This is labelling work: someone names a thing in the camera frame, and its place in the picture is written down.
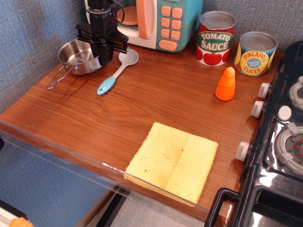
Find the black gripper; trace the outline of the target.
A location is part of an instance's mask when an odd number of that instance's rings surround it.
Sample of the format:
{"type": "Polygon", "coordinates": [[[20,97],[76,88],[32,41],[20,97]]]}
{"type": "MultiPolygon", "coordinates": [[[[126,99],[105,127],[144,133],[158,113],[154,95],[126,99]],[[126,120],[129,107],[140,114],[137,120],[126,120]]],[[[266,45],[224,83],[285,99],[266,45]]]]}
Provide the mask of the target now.
{"type": "Polygon", "coordinates": [[[118,20],[112,9],[89,9],[89,23],[78,23],[77,37],[90,44],[94,58],[100,56],[101,65],[107,66],[113,59],[113,52],[127,53],[128,37],[118,31],[118,20]]]}

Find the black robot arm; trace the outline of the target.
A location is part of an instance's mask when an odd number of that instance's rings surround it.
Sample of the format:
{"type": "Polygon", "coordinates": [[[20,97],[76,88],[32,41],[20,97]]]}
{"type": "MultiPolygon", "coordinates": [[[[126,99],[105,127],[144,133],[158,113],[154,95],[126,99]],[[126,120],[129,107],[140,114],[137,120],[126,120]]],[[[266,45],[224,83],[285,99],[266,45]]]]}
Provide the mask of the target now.
{"type": "Polygon", "coordinates": [[[101,66],[112,61],[114,51],[127,53],[128,50],[129,38],[117,29],[125,18],[118,20],[118,5],[116,0],[89,0],[89,23],[76,25],[77,38],[90,44],[92,54],[101,66]]]}

